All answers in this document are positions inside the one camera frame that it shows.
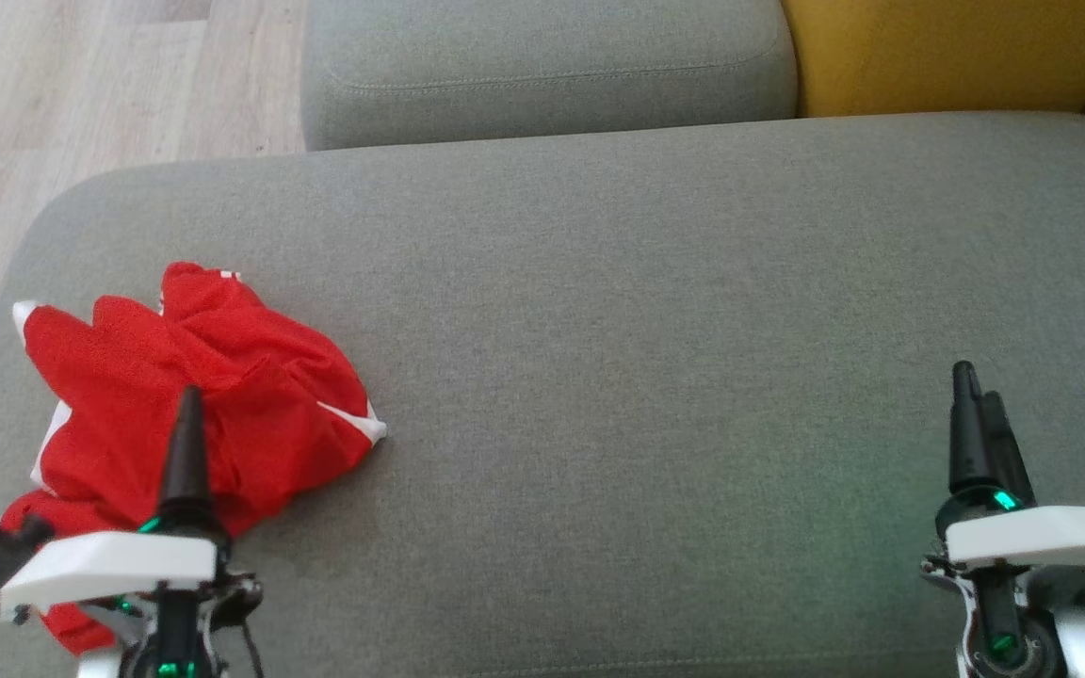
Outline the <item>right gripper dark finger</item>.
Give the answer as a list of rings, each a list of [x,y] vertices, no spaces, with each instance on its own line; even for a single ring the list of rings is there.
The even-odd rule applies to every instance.
[[[990,482],[990,455],[983,428],[976,368],[969,361],[952,366],[952,405],[948,414],[948,492],[959,494]]]
[[[1008,509],[1036,507],[1036,492],[1030,485],[1027,469],[999,392],[990,391],[981,397],[981,432],[990,477],[1011,497],[1006,502]]]

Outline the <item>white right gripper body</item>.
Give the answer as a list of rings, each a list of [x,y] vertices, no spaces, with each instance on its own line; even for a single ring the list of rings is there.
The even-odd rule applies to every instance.
[[[956,521],[922,559],[961,598],[957,678],[1085,678],[1085,507],[997,510]]]

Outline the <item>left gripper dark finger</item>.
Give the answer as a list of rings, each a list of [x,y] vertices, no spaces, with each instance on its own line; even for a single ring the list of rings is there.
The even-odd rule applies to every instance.
[[[203,421],[202,392],[188,387],[188,523],[215,543],[227,541],[210,492],[208,445]]]
[[[186,510],[186,452],[192,442],[193,387],[187,386],[180,394],[178,407],[170,430],[167,455],[165,455],[159,486],[158,502],[156,502],[156,532],[170,533],[181,519],[178,515]]]

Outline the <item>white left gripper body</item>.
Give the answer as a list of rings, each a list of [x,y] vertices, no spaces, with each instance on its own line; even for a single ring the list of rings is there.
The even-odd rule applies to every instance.
[[[246,628],[263,601],[257,575],[230,567],[232,542],[193,527],[102,530],[44,543],[0,589],[0,617],[16,623],[77,605],[112,634],[78,656],[73,678],[232,678],[216,647]]]

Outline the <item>red basketball jersey white sleeves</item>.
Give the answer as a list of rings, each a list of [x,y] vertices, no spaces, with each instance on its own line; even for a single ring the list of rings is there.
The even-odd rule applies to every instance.
[[[33,300],[14,304],[12,318],[58,408],[33,466],[34,488],[8,506],[1,525],[18,529],[36,516],[60,538],[143,527],[154,517],[188,382],[169,323],[118,296],[95,300],[90,321]]]

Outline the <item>grey sofa seat cushion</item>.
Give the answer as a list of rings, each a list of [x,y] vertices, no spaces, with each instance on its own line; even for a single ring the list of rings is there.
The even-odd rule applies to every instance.
[[[104,172],[0,287],[0,511],[55,397],[13,300],[235,270],[390,434],[237,542],[270,678],[956,678],[920,559],[950,366],[1085,506],[1085,117],[751,121]]]

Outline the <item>yellow sofa cushion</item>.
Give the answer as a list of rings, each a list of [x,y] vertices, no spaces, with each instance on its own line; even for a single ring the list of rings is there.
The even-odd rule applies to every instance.
[[[1085,0],[781,0],[804,117],[1085,106]]]

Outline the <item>grey sofa back cushion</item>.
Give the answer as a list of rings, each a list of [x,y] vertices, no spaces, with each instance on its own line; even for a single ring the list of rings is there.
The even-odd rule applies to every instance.
[[[307,150],[792,119],[780,0],[310,0]]]

